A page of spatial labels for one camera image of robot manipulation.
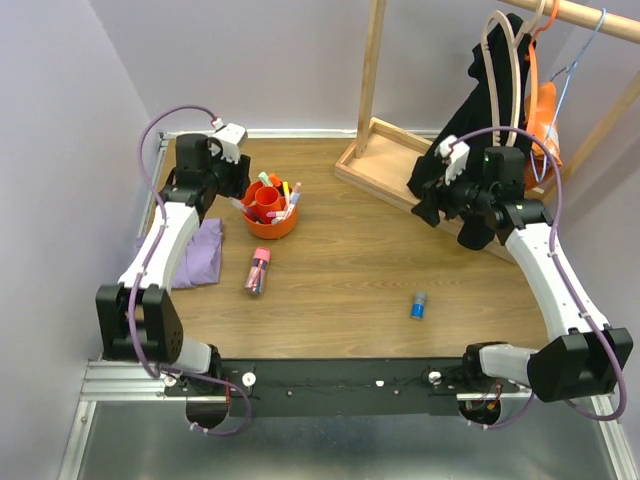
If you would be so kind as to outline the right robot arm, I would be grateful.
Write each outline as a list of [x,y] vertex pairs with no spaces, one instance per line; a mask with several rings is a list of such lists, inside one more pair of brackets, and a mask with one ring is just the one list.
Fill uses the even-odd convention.
[[469,153],[454,136],[436,147],[441,164],[423,184],[422,199],[412,211],[431,226],[460,219],[457,241],[469,250],[493,241],[504,246],[534,294],[549,342],[540,350],[504,342],[471,345],[459,370],[462,384],[480,392],[504,378],[531,388],[543,402],[620,388],[618,375],[633,340],[627,330],[611,327],[587,299],[544,203],[525,198],[523,153],[515,147],[486,148],[476,178],[465,172]]

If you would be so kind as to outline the blue capped white marker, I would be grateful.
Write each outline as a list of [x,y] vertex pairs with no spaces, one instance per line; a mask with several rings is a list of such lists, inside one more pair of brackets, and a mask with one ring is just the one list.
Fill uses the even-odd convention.
[[297,204],[297,202],[298,202],[298,200],[299,200],[299,197],[300,197],[300,194],[299,194],[299,193],[295,193],[295,194],[293,194],[293,195],[291,196],[291,198],[290,198],[290,202],[289,202],[289,206],[288,206],[288,208],[287,208],[287,210],[286,210],[286,214],[287,214],[287,215],[290,215],[290,214],[291,214],[291,212],[294,210],[294,208],[295,208],[295,206],[296,206],[296,204]]

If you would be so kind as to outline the mint green highlighter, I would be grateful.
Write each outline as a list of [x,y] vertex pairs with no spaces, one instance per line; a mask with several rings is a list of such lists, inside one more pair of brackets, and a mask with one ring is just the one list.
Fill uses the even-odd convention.
[[258,179],[261,181],[261,183],[264,186],[269,186],[269,187],[273,186],[273,182],[272,182],[271,178],[269,177],[269,175],[266,172],[260,172],[258,174]]

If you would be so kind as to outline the red pen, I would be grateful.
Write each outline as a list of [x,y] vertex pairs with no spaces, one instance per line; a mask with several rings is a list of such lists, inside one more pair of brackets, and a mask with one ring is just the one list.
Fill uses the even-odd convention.
[[230,198],[230,202],[234,208],[241,211],[252,222],[262,224],[260,217],[251,211],[242,201],[236,198]]

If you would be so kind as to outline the yellow capped white marker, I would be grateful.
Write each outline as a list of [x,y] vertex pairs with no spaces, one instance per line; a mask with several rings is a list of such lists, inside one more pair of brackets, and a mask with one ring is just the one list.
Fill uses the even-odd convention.
[[283,189],[283,194],[285,199],[285,205],[288,208],[290,205],[290,189],[287,181],[282,182],[282,189]]

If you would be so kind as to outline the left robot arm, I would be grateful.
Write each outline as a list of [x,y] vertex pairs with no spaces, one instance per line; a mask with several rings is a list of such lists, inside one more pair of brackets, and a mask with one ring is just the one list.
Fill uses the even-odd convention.
[[187,337],[170,292],[186,247],[216,197],[244,197],[250,158],[241,151],[245,128],[227,124],[212,135],[188,133],[175,140],[175,166],[159,193],[152,226],[119,280],[96,293],[103,354],[139,361],[158,377],[162,368],[187,373],[201,395],[222,380],[218,349]]

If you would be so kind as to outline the black orange highlighter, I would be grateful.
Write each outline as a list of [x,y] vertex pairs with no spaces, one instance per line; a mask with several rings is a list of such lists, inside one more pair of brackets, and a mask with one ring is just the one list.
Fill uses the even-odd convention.
[[272,185],[274,187],[280,187],[282,184],[282,181],[280,180],[280,178],[275,174],[275,173],[270,173],[268,175],[269,180],[271,181]]

